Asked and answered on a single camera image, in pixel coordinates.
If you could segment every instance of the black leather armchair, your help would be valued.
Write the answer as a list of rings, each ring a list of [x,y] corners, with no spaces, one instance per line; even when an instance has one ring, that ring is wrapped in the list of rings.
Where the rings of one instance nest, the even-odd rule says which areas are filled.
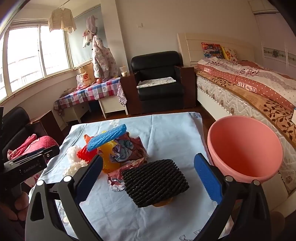
[[[193,67],[182,67],[176,51],[140,55],[131,60],[133,74],[121,78],[131,115],[195,107]],[[137,89],[140,81],[172,77],[175,83]]]
[[[2,121],[0,144],[4,162],[8,161],[7,151],[9,149],[15,150],[21,146],[29,136],[34,133],[38,138],[47,135],[40,122],[30,123],[30,118],[22,107],[15,107],[10,110],[3,116]]]

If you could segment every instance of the hanging sweater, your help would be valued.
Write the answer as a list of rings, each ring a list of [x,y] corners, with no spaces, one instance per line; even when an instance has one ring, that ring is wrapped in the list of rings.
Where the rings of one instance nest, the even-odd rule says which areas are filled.
[[[72,30],[76,30],[72,12],[68,8],[55,9],[48,20],[48,26],[50,32],[55,29],[63,29],[70,34]]]

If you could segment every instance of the wooden floor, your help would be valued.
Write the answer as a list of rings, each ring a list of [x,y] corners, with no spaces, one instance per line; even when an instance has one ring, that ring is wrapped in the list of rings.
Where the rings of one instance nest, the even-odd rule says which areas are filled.
[[[207,139],[207,133],[209,131],[209,128],[211,125],[215,122],[215,119],[199,104],[199,106],[196,106],[195,108],[187,108],[182,110],[172,110],[172,111],[164,111],[164,112],[153,112],[153,113],[147,113],[142,115],[133,115],[134,116],[143,116],[143,115],[152,115],[152,114],[168,114],[168,113],[180,113],[180,112],[197,112],[200,113],[202,116],[202,123],[203,123],[203,130],[205,135],[205,140]],[[105,121],[105,120],[113,120],[113,119],[121,119],[121,118],[127,118],[132,117],[131,115],[126,115],[125,111],[117,111],[112,112],[107,115],[107,118],[105,119],[102,112],[99,111],[92,111],[85,113],[85,115],[81,118],[82,123],[91,123],[91,122],[97,122],[97,121]],[[72,121],[68,123],[69,125],[63,130],[64,136],[67,136],[71,126],[78,124],[78,121]]]

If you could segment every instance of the window blind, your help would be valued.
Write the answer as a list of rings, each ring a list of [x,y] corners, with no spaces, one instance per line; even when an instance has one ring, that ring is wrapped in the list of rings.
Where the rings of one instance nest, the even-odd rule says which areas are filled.
[[[107,46],[107,39],[104,29],[103,17],[101,6],[98,6],[74,19],[77,29],[68,34],[69,47],[73,66],[76,67],[83,62],[89,61],[92,58],[92,43],[85,48],[82,47],[83,37],[82,34],[86,30],[86,19],[94,15],[96,19],[96,27],[98,28],[98,36],[102,39],[104,46]]]

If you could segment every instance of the pillow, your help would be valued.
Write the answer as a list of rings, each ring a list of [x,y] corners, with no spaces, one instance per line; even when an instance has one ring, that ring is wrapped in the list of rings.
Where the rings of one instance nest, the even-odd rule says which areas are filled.
[[[165,84],[170,84],[175,82],[176,80],[174,80],[172,77],[155,79],[155,80],[144,80],[139,82],[137,89],[156,86],[156,85],[165,85]]]
[[[224,58],[230,62],[238,62],[237,54],[234,49],[222,47]]]
[[[202,49],[206,58],[217,57],[224,58],[220,44],[202,43]]]

